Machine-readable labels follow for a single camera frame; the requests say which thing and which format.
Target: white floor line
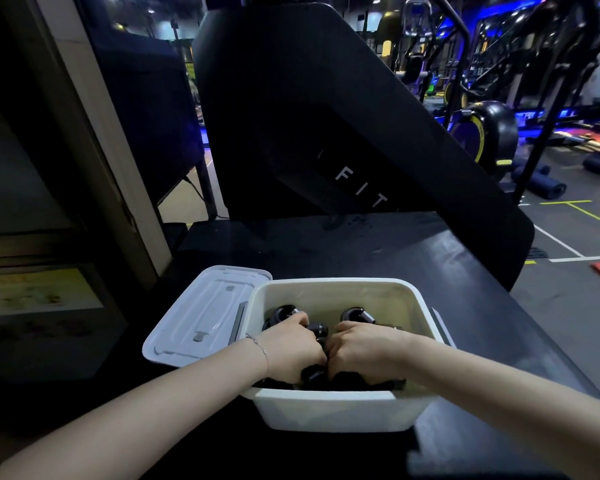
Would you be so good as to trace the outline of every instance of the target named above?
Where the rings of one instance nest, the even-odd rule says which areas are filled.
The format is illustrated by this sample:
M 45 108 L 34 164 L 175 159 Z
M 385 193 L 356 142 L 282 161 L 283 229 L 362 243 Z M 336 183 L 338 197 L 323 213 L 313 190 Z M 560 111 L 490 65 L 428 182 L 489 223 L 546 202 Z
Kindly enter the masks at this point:
M 577 252 L 575 249 L 573 249 L 570 246 L 567 246 L 564 242 L 562 242 L 560 239 L 558 239 L 557 237 L 552 236 L 551 234 L 549 234 L 547 231 L 540 229 L 540 227 L 538 227 L 537 225 L 534 224 L 534 227 L 536 229 L 538 229 L 538 231 L 542 232 L 545 236 L 550 237 L 552 240 L 554 240 L 555 242 L 557 242 L 558 244 L 560 244 L 563 248 L 570 250 L 573 254 L 575 254 L 578 257 L 584 258 L 584 254 L 581 254 L 579 252 Z
M 600 256 L 593 256 L 591 258 L 560 258 L 560 259 L 549 259 L 551 262 L 571 262 L 571 261 L 600 261 Z

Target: forearm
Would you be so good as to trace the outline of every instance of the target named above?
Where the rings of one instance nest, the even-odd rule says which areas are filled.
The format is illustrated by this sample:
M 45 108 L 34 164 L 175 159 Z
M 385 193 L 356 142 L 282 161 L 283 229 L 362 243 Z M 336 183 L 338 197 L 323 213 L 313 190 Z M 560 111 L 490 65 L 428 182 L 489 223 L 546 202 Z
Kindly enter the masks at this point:
M 406 339 L 408 377 L 510 433 L 572 478 L 600 479 L 600 401 L 425 337 Z
M 263 379 L 251 340 L 172 371 L 104 404 L 0 466 L 0 479 L 140 477 L 188 432 Z

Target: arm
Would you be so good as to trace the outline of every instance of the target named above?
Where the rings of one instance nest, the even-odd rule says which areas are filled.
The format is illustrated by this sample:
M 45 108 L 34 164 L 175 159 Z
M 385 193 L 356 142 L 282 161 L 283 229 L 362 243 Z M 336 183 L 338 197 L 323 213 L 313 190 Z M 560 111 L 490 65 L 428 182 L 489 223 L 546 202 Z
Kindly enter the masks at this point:
M 296 314 L 104 404 L 0 466 L 0 479 L 101 480 L 140 477 L 206 418 L 264 377 L 296 383 L 326 357 Z
M 413 380 L 530 445 L 568 476 L 600 479 L 599 400 L 412 333 L 355 322 L 336 329 L 327 344 L 329 375 Z

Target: yellow floor line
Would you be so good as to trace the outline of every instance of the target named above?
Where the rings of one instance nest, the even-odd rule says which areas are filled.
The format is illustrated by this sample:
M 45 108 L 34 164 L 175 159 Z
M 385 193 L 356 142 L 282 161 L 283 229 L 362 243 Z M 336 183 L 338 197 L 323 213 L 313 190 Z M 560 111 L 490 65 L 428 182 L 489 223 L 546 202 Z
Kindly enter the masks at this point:
M 573 207 L 574 209 L 578 209 L 579 211 L 583 212 L 584 214 L 586 214 L 586 215 L 588 215 L 588 216 L 590 216 L 590 217 L 593 217 L 594 219 L 597 219 L 597 220 L 599 220 L 599 221 L 600 221 L 600 217 L 598 217 L 598 216 L 597 216 L 597 215 L 595 215 L 595 214 L 592 214 L 592 213 L 591 213 L 591 212 L 589 212 L 588 210 L 581 209 L 581 208 L 579 208 L 577 205 L 574 205 L 574 204 L 572 204 L 572 203 L 570 203 L 570 202 L 567 202 L 567 205 L 568 205 L 569 207 Z
M 584 202 L 593 202 L 592 200 L 565 200 L 562 202 L 540 202 L 540 205 L 552 205 L 554 203 L 584 203 Z

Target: person's left hand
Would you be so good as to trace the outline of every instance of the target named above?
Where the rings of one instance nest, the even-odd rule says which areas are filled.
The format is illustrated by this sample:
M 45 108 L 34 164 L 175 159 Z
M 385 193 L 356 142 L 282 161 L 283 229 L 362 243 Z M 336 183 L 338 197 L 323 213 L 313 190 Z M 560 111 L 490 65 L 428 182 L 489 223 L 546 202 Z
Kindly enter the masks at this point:
M 256 339 L 267 351 L 267 377 L 289 384 L 300 382 L 302 370 L 310 365 L 327 363 L 327 356 L 307 330 L 309 318 L 300 312 L 266 329 Z

